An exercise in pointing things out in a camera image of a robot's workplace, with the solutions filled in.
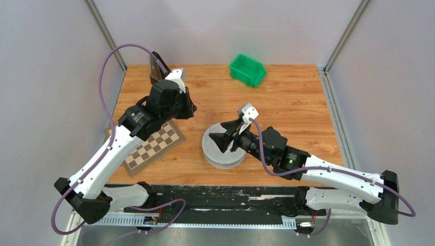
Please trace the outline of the wooden chessboard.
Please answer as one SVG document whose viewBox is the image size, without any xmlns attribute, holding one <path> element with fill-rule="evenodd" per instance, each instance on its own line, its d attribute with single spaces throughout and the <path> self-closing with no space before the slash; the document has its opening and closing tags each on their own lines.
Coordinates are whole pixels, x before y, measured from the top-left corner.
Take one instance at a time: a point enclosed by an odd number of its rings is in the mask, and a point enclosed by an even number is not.
<svg viewBox="0 0 435 246">
<path fill-rule="evenodd" d="M 168 121 L 126 157 L 122 165 L 133 176 L 186 140 L 173 121 Z"/>
</svg>

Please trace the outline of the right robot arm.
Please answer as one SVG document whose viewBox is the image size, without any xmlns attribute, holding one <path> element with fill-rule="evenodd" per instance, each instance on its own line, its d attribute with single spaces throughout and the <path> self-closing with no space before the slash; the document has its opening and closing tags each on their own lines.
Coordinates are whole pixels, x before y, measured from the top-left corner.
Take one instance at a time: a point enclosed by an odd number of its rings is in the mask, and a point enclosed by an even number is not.
<svg viewBox="0 0 435 246">
<path fill-rule="evenodd" d="M 367 173 L 327 162 L 287 144 L 287 138 L 273 127 L 250 131 L 242 118 L 220 124 L 223 132 L 208 136 L 225 153 L 242 150 L 262 162 L 271 176 L 310 181 L 326 188 L 299 187 L 292 208 L 300 214 L 340 209 L 366 214 L 384 224 L 399 222 L 399 179 L 397 173 Z"/>
</svg>

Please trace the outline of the black metronome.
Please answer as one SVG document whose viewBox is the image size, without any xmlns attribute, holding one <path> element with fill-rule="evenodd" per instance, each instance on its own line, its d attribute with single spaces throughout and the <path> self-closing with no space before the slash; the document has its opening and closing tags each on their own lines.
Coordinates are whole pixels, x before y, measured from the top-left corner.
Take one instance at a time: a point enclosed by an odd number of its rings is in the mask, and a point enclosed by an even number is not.
<svg viewBox="0 0 435 246">
<path fill-rule="evenodd" d="M 165 79 L 171 70 L 156 51 L 153 51 L 152 54 L 154 57 L 151 55 L 149 56 L 149 78 L 151 84 L 154 85 L 160 80 Z"/>
</svg>

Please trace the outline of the aluminium frame post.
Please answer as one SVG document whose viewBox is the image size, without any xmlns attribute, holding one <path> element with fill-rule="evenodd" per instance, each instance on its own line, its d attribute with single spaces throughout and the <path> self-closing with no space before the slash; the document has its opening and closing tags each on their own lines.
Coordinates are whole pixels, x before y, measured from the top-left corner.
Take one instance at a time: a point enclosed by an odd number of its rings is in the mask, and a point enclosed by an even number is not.
<svg viewBox="0 0 435 246">
<path fill-rule="evenodd" d="M 96 5 L 96 2 L 94 0 L 84 0 L 85 5 L 87 6 L 92 18 L 94 19 L 94 22 L 96 23 L 100 33 L 103 36 L 103 39 L 105 40 L 107 46 L 110 50 L 113 50 L 116 47 L 116 44 L 114 42 L 114 39 L 112 38 L 109 29 L 107 28 L 107 25 Z M 118 65 L 120 66 L 121 70 L 126 73 L 127 71 L 127 65 L 122 58 L 119 51 L 114 52 L 112 57 L 116 60 Z"/>
<path fill-rule="evenodd" d="M 327 64 L 324 67 L 324 72 L 328 73 L 332 70 L 334 64 L 338 60 L 342 50 L 344 49 L 345 45 L 347 44 L 347 41 L 351 37 L 352 33 L 354 32 L 355 28 L 357 27 L 359 21 L 363 17 L 364 13 L 366 12 L 367 8 L 371 4 L 371 0 L 361 0 L 359 2 L 359 5 L 357 6 L 356 11 L 352 15 L 349 23 L 347 24 L 342 36 L 340 37 L 337 45 L 335 46 L 332 54 L 330 55 Z"/>
</svg>

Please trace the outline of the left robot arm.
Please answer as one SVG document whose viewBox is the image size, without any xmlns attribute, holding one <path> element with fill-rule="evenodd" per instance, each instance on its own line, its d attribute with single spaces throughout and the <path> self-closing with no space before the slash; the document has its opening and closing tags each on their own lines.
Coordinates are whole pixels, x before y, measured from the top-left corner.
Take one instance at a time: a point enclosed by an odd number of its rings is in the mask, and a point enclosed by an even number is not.
<svg viewBox="0 0 435 246">
<path fill-rule="evenodd" d="M 88 163 L 70 178 L 60 177 L 54 187 L 87 224 L 126 207 L 153 211 L 157 198 L 144 182 L 116 188 L 107 187 L 106 182 L 133 150 L 163 124 L 192 118 L 195 110 L 181 78 L 167 77 L 155 83 L 148 96 L 125 111 L 114 132 Z"/>
</svg>

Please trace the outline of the grey perforated cable spool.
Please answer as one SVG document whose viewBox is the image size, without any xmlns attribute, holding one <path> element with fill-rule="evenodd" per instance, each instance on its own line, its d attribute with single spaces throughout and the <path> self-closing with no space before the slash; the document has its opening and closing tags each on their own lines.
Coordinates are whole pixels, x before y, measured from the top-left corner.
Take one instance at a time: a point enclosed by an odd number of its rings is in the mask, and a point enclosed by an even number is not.
<svg viewBox="0 0 435 246">
<path fill-rule="evenodd" d="M 225 129 L 219 124 L 211 125 L 203 134 L 202 150 L 205 159 L 218 169 L 232 169 L 238 166 L 245 158 L 246 152 L 240 148 L 231 152 L 233 142 L 230 143 L 227 151 L 220 151 L 215 142 L 209 137 L 209 133 L 224 133 Z"/>
</svg>

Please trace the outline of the left aluminium frame post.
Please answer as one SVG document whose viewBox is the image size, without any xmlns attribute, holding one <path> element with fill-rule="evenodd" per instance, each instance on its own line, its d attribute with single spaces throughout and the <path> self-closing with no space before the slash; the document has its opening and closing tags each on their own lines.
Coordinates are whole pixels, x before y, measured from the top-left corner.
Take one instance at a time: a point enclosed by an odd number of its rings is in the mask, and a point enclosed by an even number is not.
<svg viewBox="0 0 435 246">
<path fill-rule="evenodd" d="M 107 25 L 96 5 L 96 2 L 94 0 L 84 0 L 85 5 L 87 6 L 92 18 L 94 19 L 94 22 L 96 23 L 100 33 L 103 36 L 103 39 L 105 40 L 107 46 L 110 50 L 113 50 L 116 47 L 116 44 L 114 42 L 114 39 L 112 38 L 109 29 L 107 28 Z M 112 57 L 116 60 L 118 65 L 120 66 L 121 70 L 126 73 L 127 71 L 127 65 L 122 58 L 119 51 L 114 52 Z"/>
</svg>

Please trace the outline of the green plastic bin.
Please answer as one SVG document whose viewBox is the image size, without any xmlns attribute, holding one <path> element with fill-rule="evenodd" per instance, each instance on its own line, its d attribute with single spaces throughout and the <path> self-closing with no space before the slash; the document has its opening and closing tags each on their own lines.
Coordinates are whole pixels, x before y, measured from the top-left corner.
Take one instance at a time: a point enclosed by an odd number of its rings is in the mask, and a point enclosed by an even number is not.
<svg viewBox="0 0 435 246">
<path fill-rule="evenodd" d="M 258 87 L 267 71 L 264 65 L 244 54 L 238 54 L 229 65 L 230 76 L 250 87 Z"/>
</svg>

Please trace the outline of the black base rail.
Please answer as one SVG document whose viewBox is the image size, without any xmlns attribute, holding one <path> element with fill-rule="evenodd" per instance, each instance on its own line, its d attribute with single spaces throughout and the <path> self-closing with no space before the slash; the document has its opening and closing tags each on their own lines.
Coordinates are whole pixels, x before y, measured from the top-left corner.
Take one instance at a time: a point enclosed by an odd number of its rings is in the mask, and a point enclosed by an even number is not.
<svg viewBox="0 0 435 246">
<path fill-rule="evenodd" d="M 174 201 L 161 209 L 162 222 L 169 222 L 176 215 L 182 222 L 277 222 L 282 216 L 314 214 L 299 202 L 297 187 L 151 185 L 150 188 L 151 195 L 143 209 Z"/>
</svg>

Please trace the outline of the right aluminium frame post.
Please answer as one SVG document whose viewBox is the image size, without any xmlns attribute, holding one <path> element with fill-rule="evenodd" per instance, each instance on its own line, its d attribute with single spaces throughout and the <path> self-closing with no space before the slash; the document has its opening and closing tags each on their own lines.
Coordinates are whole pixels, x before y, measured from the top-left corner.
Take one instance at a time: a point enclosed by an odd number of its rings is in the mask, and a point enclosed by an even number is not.
<svg viewBox="0 0 435 246">
<path fill-rule="evenodd" d="M 352 15 L 349 23 L 347 24 L 342 36 L 340 37 L 337 45 L 335 46 L 332 54 L 330 55 L 327 64 L 324 67 L 324 72 L 328 73 L 332 70 L 334 64 L 338 60 L 342 50 L 344 49 L 345 45 L 347 44 L 347 41 L 351 37 L 352 33 L 354 32 L 355 28 L 357 27 L 359 21 L 363 17 L 364 13 L 366 12 L 367 8 L 371 4 L 371 0 L 361 0 L 359 2 L 359 5 L 357 6 L 356 11 Z"/>
</svg>

